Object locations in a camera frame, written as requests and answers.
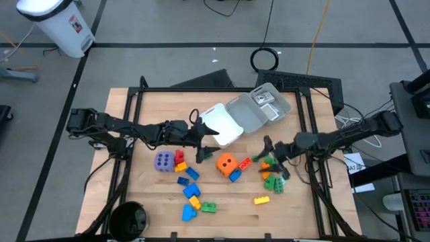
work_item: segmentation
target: yellow cable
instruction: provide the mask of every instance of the yellow cable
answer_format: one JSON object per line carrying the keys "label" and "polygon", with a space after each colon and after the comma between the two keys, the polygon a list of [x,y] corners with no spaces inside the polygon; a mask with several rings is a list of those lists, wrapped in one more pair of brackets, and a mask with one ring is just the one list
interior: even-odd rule
{"label": "yellow cable", "polygon": [[314,52],[315,43],[316,43],[316,40],[318,39],[318,35],[320,34],[321,27],[323,26],[323,23],[325,21],[325,16],[327,15],[327,11],[329,10],[329,6],[330,6],[330,0],[327,0],[327,4],[325,5],[325,9],[324,9],[324,13],[322,15],[320,26],[318,27],[318,31],[316,32],[314,42],[312,43],[312,47],[310,48],[309,58],[308,58],[308,67],[306,68],[306,74],[307,75],[309,75],[309,67],[310,67],[310,62],[312,60],[312,53]]}
{"label": "yellow cable", "polygon": [[[9,44],[11,44],[14,48],[16,48],[16,45],[12,42],[12,40],[9,39],[9,37],[7,37],[7,35],[5,35],[4,33],[0,32],[0,36],[3,37],[6,41],[8,41]],[[36,61],[34,61],[34,59],[30,56],[28,56],[23,50],[21,49],[17,49],[17,51],[21,54],[23,54],[23,56],[27,59],[27,61],[30,61],[30,63],[32,63],[34,65],[34,67],[18,67],[18,68],[14,68],[12,70],[37,70],[38,66],[35,64]]]}

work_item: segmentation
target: blue lego brick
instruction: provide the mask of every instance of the blue lego brick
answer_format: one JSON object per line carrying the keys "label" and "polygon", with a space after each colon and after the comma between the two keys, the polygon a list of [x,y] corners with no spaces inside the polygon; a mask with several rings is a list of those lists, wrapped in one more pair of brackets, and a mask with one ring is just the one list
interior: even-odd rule
{"label": "blue lego brick", "polygon": [[200,190],[195,183],[192,183],[183,190],[183,194],[190,199],[192,196],[200,196]]}
{"label": "blue lego brick", "polygon": [[189,180],[187,178],[178,177],[177,178],[177,183],[181,184],[183,186],[188,186]]}
{"label": "blue lego brick", "polygon": [[197,211],[191,205],[183,205],[182,221],[190,221],[195,216],[197,216]]}
{"label": "blue lego brick", "polygon": [[231,182],[235,182],[240,176],[242,175],[242,171],[240,169],[237,169],[233,171],[228,178],[230,178]]}
{"label": "blue lego brick", "polygon": [[197,181],[197,179],[199,179],[199,174],[197,173],[197,171],[194,171],[193,168],[188,167],[188,169],[185,171],[191,178],[194,179],[194,181]]}

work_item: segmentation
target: gray floor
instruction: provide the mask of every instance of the gray floor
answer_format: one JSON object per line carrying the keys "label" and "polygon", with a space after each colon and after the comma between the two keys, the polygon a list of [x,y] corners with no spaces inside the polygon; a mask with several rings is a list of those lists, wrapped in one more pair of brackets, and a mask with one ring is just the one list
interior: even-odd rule
{"label": "gray floor", "polygon": [[[81,13],[88,26],[94,22],[101,0],[83,1]],[[430,42],[427,0],[397,0],[403,18],[417,43]],[[229,12],[235,1],[208,3]],[[325,1],[275,0],[267,41],[312,42]],[[241,1],[237,11],[225,18],[206,9],[198,0],[107,0],[96,40],[102,43],[219,43],[260,42],[269,13],[269,1]],[[0,2],[0,31],[19,42],[31,23],[17,13],[15,1]],[[407,43],[388,0],[332,0],[318,42]],[[27,43],[51,43],[35,28]],[[211,71],[225,68],[240,87],[254,86],[257,75],[249,65],[255,48],[93,48],[90,50],[72,107],[104,110],[112,87],[138,85],[141,75],[150,86],[167,87]],[[3,133],[0,146],[0,234],[14,241],[44,164],[56,125],[79,59],[44,48],[23,48],[39,68],[37,84],[0,80],[0,104],[13,107],[15,119]],[[275,48],[279,71],[305,73],[309,48]],[[419,52],[430,65],[430,49]],[[257,66],[270,67],[273,60],[261,53]],[[31,64],[17,53],[2,67]],[[342,79],[345,102],[363,113],[388,101],[388,84],[410,80],[421,73],[411,48],[317,48],[310,73]],[[357,116],[348,110],[351,116]],[[404,152],[401,138],[383,138],[383,148],[365,143],[357,146],[380,159]],[[83,183],[89,173],[93,151],[85,141],[71,141],[64,133],[52,164],[27,239],[71,236],[75,232]],[[390,179],[376,183],[376,191],[360,195],[378,214],[395,225],[394,216],[382,206],[382,196],[393,190]],[[363,233],[373,238],[398,235],[377,221],[357,203]]]}

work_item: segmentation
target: toy block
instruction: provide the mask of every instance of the toy block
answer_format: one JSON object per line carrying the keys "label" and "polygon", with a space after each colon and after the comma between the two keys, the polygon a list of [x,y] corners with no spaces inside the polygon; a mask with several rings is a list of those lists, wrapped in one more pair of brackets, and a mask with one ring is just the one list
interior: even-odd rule
{"label": "toy block", "polygon": [[235,171],[237,165],[236,159],[229,153],[222,154],[216,162],[216,168],[224,177],[229,177],[229,175]]}
{"label": "toy block", "polygon": [[184,177],[178,177],[177,183],[181,184],[183,186],[188,186],[189,180],[187,178],[184,178]]}
{"label": "toy block", "polygon": [[254,198],[254,205],[258,204],[264,204],[270,202],[270,198],[268,196],[260,197],[260,198]]}
{"label": "toy block", "polygon": [[216,212],[216,204],[215,203],[204,202],[203,206],[202,206],[202,212],[212,212],[212,213],[215,213]]}
{"label": "toy block", "polygon": [[192,196],[189,199],[189,203],[193,206],[193,208],[195,208],[197,210],[199,210],[202,207],[202,205],[200,204],[200,201],[197,199],[196,196]]}
{"label": "toy block", "polygon": [[[270,167],[270,165],[266,164],[264,162],[261,164],[262,169],[266,169],[269,167]],[[263,179],[266,180],[271,175],[271,172],[270,171],[261,172],[261,175],[263,176]]]}
{"label": "toy block", "polygon": [[161,151],[155,155],[155,169],[157,171],[175,171],[175,162],[173,161],[174,156],[170,151]]}
{"label": "toy block", "polygon": [[281,178],[275,178],[275,193],[281,194],[284,192],[284,185]]}
{"label": "toy block", "polygon": [[236,171],[233,171],[230,175],[229,175],[229,179],[231,182],[235,182],[237,179],[240,178],[240,176],[242,175],[242,171],[237,169]]}
{"label": "toy block", "polygon": [[264,187],[269,191],[273,191],[273,189],[275,187],[275,176],[273,174],[271,174],[266,179],[266,181],[264,182]]}
{"label": "toy block", "polygon": [[240,163],[239,164],[239,169],[241,170],[241,171],[244,171],[248,166],[250,166],[250,164],[252,164],[253,163],[253,161],[249,158],[249,157],[247,157],[246,159],[244,159],[243,161],[242,161],[242,163]]}
{"label": "toy block", "polygon": [[175,158],[183,158],[183,151],[182,150],[176,150],[175,151]]}
{"label": "toy block", "polygon": [[187,168],[188,168],[187,163],[183,162],[175,167],[175,172],[185,171]]}
{"label": "toy block", "polygon": [[182,221],[190,221],[193,217],[197,216],[197,211],[193,209],[190,205],[183,205]]}
{"label": "toy block", "polygon": [[179,165],[180,163],[183,163],[183,158],[175,157],[175,165]]}
{"label": "toy block", "polygon": [[188,169],[185,171],[191,178],[194,179],[194,181],[197,181],[197,179],[199,179],[199,173],[197,173],[197,171],[194,171],[193,168],[188,167]]}
{"label": "toy block", "polygon": [[264,162],[266,162],[266,164],[269,164],[269,165],[275,165],[276,163],[275,160],[272,159],[269,155],[264,157]]}
{"label": "toy block", "polygon": [[206,155],[203,157],[203,160],[210,159],[212,156],[214,156],[214,154],[212,154],[212,153],[206,154]]}
{"label": "toy block", "polygon": [[186,187],[184,190],[182,190],[182,192],[188,199],[190,199],[192,196],[200,196],[199,187],[197,187],[197,184],[195,183],[192,183]]}

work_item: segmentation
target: wooden tabletop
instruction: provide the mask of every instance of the wooden tabletop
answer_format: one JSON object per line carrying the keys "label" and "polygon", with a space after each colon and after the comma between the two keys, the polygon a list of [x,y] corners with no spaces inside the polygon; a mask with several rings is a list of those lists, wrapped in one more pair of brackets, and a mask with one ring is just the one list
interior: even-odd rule
{"label": "wooden tabletop", "polygon": [[[105,111],[111,116],[121,118],[124,113],[126,94],[127,89],[111,89]],[[146,92],[143,95],[139,123],[154,124],[166,120],[187,120],[188,122],[189,113],[194,108],[203,112],[214,104],[227,103],[238,94]],[[215,162],[222,153],[231,153],[238,162],[258,154],[263,148],[263,136],[266,134],[273,142],[293,141],[296,133],[300,132],[296,99],[293,93],[282,93],[282,95],[291,104],[292,110],[277,124],[265,125],[252,135],[240,137],[228,148],[215,152],[211,159],[202,164],[195,162],[195,149],[184,149],[185,161],[200,174],[196,182],[202,193],[199,200],[215,202],[218,209],[216,214],[199,211],[196,218],[183,222],[181,220],[183,205],[189,202],[182,193],[183,186],[177,184],[177,178],[178,176],[188,177],[188,175],[185,172],[158,172],[154,169],[154,157],[157,151],[174,151],[178,147],[161,146],[156,151],[150,151],[142,142],[136,142],[127,200],[143,204],[149,213],[150,225],[142,237],[170,237],[170,233],[176,231],[178,237],[263,238],[264,233],[271,233],[273,238],[318,238],[311,188],[300,181],[291,165],[284,163],[291,173],[291,178],[284,186],[283,194],[274,194],[263,187],[261,174],[257,172],[259,166],[256,163],[245,170],[235,183],[222,176],[215,168]],[[312,102],[318,131],[335,130],[330,101],[313,91]],[[303,104],[307,127],[311,130],[304,98]],[[211,137],[205,137],[203,143],[214,145]],[[342,153],[339,151],[334,156],[343,160]],[[107,151],[96,151],[91,170],[107,157]],[[304,161],[303,157],[298,168],[300,174],[304,173]],[[77,224],[77,233],[84,231],[105,205],[113,164],[114,162],[111,162],[106,165],[88,183]],[[339,161],[331,159],[329,169],[333,181],[333,189],[331,189],[333,204],[350,226],[357,233],[361,233],[346,167]],[[270,202],[254,205],[253,198],[260,196],[269,196]],[[327,212],[323,204],[321,207],[325,218],[325,231],[326,234],[330,234]]]}

